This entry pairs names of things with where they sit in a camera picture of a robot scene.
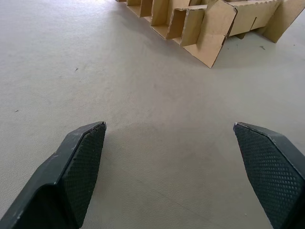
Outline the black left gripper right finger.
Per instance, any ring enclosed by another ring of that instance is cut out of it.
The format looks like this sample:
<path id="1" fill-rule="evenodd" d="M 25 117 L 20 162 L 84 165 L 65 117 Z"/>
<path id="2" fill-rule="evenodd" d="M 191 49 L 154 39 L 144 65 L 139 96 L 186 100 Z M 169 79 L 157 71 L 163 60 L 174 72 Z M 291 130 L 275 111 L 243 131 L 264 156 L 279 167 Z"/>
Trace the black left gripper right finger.
<path id="1" fill-rule="evenodd" d="M 284 135 L 235 123 L 248 180 L 273 229 L 305 229 L 305 155 Z"/>

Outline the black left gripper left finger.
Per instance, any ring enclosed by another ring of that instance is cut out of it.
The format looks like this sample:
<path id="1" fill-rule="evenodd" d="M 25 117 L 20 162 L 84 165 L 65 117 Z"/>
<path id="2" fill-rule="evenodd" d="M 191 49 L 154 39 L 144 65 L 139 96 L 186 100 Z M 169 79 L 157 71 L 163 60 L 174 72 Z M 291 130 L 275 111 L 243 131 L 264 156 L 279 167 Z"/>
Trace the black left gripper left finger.
<path id="1" fill-rule="evenodd" d="M 33 173 L 0 229 L 80 229 L 96 185 L 106 123 L 81 126 Z"/>

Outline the brown cardboard divider insert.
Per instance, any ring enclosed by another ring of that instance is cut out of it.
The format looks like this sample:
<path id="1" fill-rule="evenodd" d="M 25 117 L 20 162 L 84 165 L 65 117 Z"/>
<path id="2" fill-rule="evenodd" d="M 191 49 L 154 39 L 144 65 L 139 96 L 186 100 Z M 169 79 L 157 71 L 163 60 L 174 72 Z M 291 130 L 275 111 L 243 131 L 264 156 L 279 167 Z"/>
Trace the brown cardboard divider insert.
<path id="1" fill-rule="evenodd" d="M 115 0 L 124 2 L 165 40 L 212 68 L 228 37 L 254 31 L 277 43 L 305 0 Z"/>

